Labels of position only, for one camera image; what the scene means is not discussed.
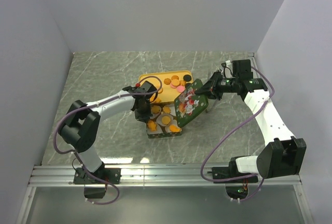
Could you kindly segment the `orange leaf cookie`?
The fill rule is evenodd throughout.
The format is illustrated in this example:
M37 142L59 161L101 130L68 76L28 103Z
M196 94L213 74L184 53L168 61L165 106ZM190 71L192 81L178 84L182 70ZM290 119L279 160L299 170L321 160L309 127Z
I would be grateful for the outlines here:
M163 109L162 109L162 111L163 111L164 113L169 114L169 113L171 112L171 109L170 109L169 107L167 107L167 106L164 106Z

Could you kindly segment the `green christmas cookie tin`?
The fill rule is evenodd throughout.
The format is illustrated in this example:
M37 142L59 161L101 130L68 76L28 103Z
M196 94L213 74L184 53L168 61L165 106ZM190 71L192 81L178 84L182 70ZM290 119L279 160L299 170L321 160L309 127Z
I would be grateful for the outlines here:
M148 138L164 138L164 137L172 137L172 136L180 136L180 135L182 135L182 132L183 131L181 131L181 132L178 132L178 133L172 133L172 132L170 132L170 130L169 130L169 126L170 125L176 125L176 126L178 126L178 123L177 123L177 117L176 117L176 110L175 110L175 106L174 106L174 104L167 104L167 105L165 105L165 104L152 104L152 106L153 105L158 105L158 106L160 106L161 107L161 112L159 113L159 114L156 114L156 115L154 115L153 113L152 113L152 117L150 118L150 120L152 120L152 121L154 121L156 124L157 124L157 130L156 131L154 131L154 132L152 132L152 131L150 131L149 129L148 129L148 127L147 127L147 124L146 124L146 132L147 132L147 136L148 136ZM156 119L157 119L157 117L160 115L160 114L166 114L166 113L164 113L163 111L162 111L162 109L163 109L163 107L164 106L167 106L167 107L169 107L170 109L171 109L171 112L169 113L170 115L172 115L173 116L173 121L169 124L169 125L167 125L166 127L162 127L162 126L160 126L157 122L156 122Z

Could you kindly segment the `round biscuit cookie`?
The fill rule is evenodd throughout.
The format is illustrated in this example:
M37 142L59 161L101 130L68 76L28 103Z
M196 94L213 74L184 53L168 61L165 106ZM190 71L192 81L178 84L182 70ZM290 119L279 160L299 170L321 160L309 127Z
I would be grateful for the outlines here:
M173 84L174 86L180 86L181 85L181 83L178 79L173 79L171 84Z
M163 116L161 118L161 122L164 124L164 125L168 125L170 122L171 122L171 118L169 116Z

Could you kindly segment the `gold tin lid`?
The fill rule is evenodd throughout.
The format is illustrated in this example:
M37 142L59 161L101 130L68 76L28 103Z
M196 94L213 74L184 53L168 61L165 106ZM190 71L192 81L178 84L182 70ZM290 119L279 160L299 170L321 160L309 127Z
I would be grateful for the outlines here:
M196 79L174 100L177 125L180 128L193 121L209 106L208 98L205 95L196 94L196 91L202 86L202 81Z

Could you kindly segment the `metal tongs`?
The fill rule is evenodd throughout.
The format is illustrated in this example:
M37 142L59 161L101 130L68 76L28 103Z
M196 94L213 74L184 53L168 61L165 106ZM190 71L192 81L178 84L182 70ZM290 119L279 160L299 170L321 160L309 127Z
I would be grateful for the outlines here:
M208 73L209 75L209 79L207 80L207 84L209 86L212 86L220 77L221 73L220 70L218 69L217 71L215 71L214 73ZM205 109L205 113L210 113L212 111L212 109L216 106L217 104L217 100L215 99L208 99L208 107Z

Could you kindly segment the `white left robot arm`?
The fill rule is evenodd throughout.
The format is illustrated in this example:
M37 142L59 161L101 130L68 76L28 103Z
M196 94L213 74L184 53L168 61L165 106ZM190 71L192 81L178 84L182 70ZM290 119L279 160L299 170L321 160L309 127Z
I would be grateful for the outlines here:
M67 114L58 122L53 136L53 146L57 153L74 153L86 178L92 183L100 183L105 177L105 164L98 156L94 142L99 124L104 120L125 111L134 112L135 119L147 123L151 116L150 98L158 95L158 86L141 80L136 86L125 87L118 93L90 103L75 101Z

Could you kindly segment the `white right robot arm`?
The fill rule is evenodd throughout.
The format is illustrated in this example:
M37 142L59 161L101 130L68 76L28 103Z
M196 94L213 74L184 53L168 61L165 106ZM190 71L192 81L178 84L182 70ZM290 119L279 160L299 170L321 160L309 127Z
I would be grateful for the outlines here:
M276 110L271 100L275 93L274 87L258 69L251 65L249 59L235 60L231 64L233 77L227 78L221 72L214 72L211 78L195 91L195 94L211 100L221 100L225 93L235 93L240 96L251 110L252 116L233 128L219 143L222 144L234 132L255 120L263 135L265 147L257 156L234 158L227 178L208 178L204 174L203 166L200 169L201 177L213 183L225 183L240 182L254 176L269 179L298 175L307 145L303 138L295 137Z

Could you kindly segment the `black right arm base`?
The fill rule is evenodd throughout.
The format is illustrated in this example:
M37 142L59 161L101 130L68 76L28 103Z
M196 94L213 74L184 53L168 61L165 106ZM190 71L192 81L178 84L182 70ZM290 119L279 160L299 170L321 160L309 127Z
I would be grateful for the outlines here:
M234 178L234 177L241 177L241 176L249 176L250 173L240 173L238 172L237 168L230 168L230 167L212 167L210 171L207 172L208 174L212 175L212 178L214 180L224 180L223 183L225 184L240 184L240 183L257 183L258 182L258 176L252 176L252 177L246 177L246 178L240 178L240 179L233 179L233 180L227 180L228 178Z

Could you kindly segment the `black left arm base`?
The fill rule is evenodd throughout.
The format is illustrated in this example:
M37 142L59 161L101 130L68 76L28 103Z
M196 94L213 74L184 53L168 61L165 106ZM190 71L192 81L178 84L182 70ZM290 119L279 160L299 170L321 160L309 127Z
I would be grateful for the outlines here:
M92 173L94 177L91 177L87 174L87 172L81 168L76 168L76 172L73 179L73 184L75 185L89 185L89 184L102 184L99 180L95 179L99 178L103 181L107 181L114 185L120 183L121 177L121 169L120 168L105 168L102 172Z

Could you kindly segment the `black sandwich cookie upper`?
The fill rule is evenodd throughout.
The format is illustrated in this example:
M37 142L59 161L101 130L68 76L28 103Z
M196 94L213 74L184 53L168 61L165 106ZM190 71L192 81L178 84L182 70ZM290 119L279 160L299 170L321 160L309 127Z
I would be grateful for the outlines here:
M191 79L192 79L192 77L189 74L183 76L183 80L186 82L190 82Z

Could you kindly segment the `white paper cup centre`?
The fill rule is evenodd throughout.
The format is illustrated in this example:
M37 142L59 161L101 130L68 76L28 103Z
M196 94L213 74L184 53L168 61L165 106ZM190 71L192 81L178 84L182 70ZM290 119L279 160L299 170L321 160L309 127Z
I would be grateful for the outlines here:
M162 126L162 127L166 127L167 125L169 125L172 121L173 121L173 116L170 114L160 114L157 119L156 122Z

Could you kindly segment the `pink sandwich cookie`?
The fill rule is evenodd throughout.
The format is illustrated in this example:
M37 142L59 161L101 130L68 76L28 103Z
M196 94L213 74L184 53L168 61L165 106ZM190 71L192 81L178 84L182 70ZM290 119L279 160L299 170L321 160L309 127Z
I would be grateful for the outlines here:
M183 91L185 91L186 88L184 86L180 85L176 89L177 89L178 92L182 93Z
M178 86L174 86L173 84L170 84L170 87L171 87L172 89L176 89Z

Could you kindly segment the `swirl butter cookie top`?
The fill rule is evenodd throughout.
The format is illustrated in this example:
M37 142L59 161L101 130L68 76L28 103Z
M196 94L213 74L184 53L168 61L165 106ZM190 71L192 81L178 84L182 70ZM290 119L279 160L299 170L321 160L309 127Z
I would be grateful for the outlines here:
M171 82L172 82L172 80L171 80L170 78L166 78L166 79L164 80L164 84L165 84L165 85L170 85Z

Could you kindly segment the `yellow plastic tray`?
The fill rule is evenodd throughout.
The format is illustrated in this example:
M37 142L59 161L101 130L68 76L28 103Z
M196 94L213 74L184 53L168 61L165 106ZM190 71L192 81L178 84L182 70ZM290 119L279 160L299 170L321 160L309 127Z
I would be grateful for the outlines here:
M186 82L183 80L183 76L189 74L192 79L190 82ZM139 83L142 84L146 80L151 82L156 88L160 87L160 82L158 79L155 77L159 78L162 82L162 87L161 90L158 92L157 97L155 97L155 94L150 98L150 102L154 103L153 101L156 98L160 98L161 102L160 103L172 103L174 100L181 94L180 92L177 91L177 89L172 89L170 85L165 85L164 80L166 78L170 78L171 80L173 79L178 79L181 83L181 86L187 86L190 83L193 82L193 75L190 71L188 70L182 70L182 71L170 71L170 72L160 72L160 73L150 73L150 74L142 74L139 76Z

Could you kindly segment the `aluminium mounting rail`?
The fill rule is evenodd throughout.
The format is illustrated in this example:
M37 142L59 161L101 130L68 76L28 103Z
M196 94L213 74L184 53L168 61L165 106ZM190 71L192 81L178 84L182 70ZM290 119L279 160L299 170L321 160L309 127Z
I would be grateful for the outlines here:
M222 186L204 180L199 164L108 164L119 168L120 187L209 187ZM70 166L35 166L30 187L77 187L75 170Z

